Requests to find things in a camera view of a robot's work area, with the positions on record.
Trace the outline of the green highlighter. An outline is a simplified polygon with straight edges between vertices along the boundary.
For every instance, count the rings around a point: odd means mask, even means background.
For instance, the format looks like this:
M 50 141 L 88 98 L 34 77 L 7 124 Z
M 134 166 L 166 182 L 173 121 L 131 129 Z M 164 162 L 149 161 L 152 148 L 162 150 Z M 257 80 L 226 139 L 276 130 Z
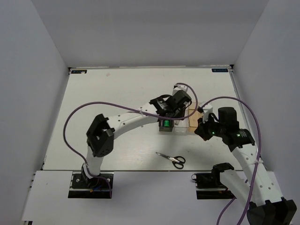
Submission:
M 169 128 L 171 126 L 171 122 L 169 120 L 164 120 L 164 127 Z

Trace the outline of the black handled scissors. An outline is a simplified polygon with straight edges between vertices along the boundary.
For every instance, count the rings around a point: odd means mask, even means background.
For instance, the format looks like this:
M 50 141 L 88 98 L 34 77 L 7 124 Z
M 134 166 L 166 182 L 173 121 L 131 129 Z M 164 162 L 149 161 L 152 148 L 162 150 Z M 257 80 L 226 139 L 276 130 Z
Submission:
M 156 154 L 171 161 L 173 166 L 176 169 L 182 170 L 184 168 L 184 164 L 186 162 L 184 157 L 182 157 L 182 156 L 171 157 L 171 156 L 159 153 L 159 152 L 156 152 Z

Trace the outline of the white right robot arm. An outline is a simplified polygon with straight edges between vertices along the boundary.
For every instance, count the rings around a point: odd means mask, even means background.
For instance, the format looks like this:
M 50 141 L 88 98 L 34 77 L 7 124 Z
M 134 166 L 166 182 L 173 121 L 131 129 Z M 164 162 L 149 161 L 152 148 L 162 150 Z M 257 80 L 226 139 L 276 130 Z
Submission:
M 284 198 L 270 178 L 263 161 L 257 158 L 255 141 L 247 129 L 241 129 L 232 107 L 221 107 L 218 115 L 211 105 L 200 106 L 201 114 L 195 134 L 207 141 L 216 136 L 222 139 L 238 160 L 249 184 L 246 184 L 229 163 L 213 166 L 212 183 L 226 186 L 246 207 L 251 225 L 288 225 L 297 210 L 293 200 Z

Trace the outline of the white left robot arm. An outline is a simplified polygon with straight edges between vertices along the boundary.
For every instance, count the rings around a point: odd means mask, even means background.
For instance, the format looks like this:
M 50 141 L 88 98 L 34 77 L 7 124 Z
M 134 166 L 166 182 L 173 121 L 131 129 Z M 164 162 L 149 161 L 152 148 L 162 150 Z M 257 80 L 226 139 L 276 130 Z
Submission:
M 172 95 L 161 95 L 150 100 L 137 110 L 112 117 L 97 115 L 90 125 L 87 135 L 88 153 L 82 166 L 83 182 L 94 187 L 99 182 L 101 164 L 113 150 L 113 143 L 122 134 L 138 127 L 157 123 L 164 118 L 182 118 L 185 109 L 192 102 L 186 85 L 174 86 Z

